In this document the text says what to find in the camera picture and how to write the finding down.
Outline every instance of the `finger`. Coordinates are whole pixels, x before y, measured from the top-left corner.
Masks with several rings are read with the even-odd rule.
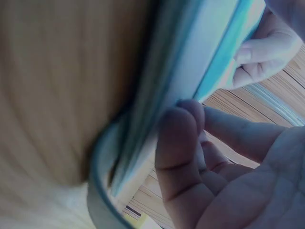
[[[305,41],[305,1],[265,0],[271,11],[282,18]]]
[[[266,38],[246,41],[235,55],[235,60],[237,64],[246,64],[262,63],[278,59],[283,55],[288,59],[297,52],[294,46],[296,46],[295,38],[292,36],[272,34]]]
[[[231,161],[228,160],[226,156],[224,156],[218,148],[212,143],[212,142],[204,142],[201,144],[204,157],[206,160],[207,167],[220,175],[223,179],[225,179],[227,182],[231,182],[238,177],[251,172],[253,169],[238,165],[238,164],[233,164]],[[203,181],[205,185],[214,193],[216,188],[220,188],[219,184],[218,186],[215,187],[215,184],[212,183],[212,187],[210,187],[208,181]]]
[[[248,84],[258,83],[281,71],[286,64],[281,60],[244,64],[236,69],[232,85],[226,87],[226,89],[232,90]]]
[[[165,207],[178,228],[195,228],[214,198],[194,160],[197,143],[192,114],[178,107],[169,110],[160,123],[155,166]]]
[[[206,167],[218,173],[222,167],[231,164],[229,159],[225,157],[212,142],[201,142]]]
[[[205,107],[205,130],[237,153],[261,163],[285,127],[252,123],[245,119]]]

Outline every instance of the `wooden furniture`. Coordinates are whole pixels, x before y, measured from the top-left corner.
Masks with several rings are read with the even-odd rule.
[[[149,3],[1,1],[1,229],[94,228],[91,145],[133,92]]]

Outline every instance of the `wooden floor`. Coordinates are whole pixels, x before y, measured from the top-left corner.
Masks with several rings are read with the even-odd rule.
[[[282,99],[302,117],[305,117],[305,46],[284,70],[262,82],[261,85]],[[253,122],[291,126],[288,121],[261,100],[254,98],[244,88],[233,91],[218,90],[205,101],[205,104]],[[258,166],[255,162],[238,155],[218,139],[212,136],[210,139],[234,162],[250,167]],[[162,203],[162,195],[154,169],[135,193],[128,206],[138,213],[145,212],[165,229],[173,228],[173,223]]]

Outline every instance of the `palm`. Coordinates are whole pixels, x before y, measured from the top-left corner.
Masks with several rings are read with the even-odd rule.
[[[165,117],[156,155],[165,206],[177,228],[301,228],[304,225],[303,127],[252,124],[211,108],[200,114],[203,109],[194,102],[186,102],[182,107],[183,110],[175,108]],[[232,164],[208,142],[202,144],[202,149],[209,170],[202,170],[198,163],[202,149],[196,147],[198,138],[193,141],[190,137],[198,135],[198,130],[188,114],[192,114],[197,127],[203,123],[211,134],[261,165],[252,170]],[[167,137],[173,130],[175,134]],[[183,135],[188,142],[175,141]],[[169,160],[170,154],[176,157]]]

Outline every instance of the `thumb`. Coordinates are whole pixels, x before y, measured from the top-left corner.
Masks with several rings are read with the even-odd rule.
[[[262,63],[284,56],[286,59],[295,55],[291,36],[272,34],[266,38],[253,39],[242,44],[235,55],[237,64]]]
[[[282,18],[305,41],[305,1],[265,0],[271,11]]]

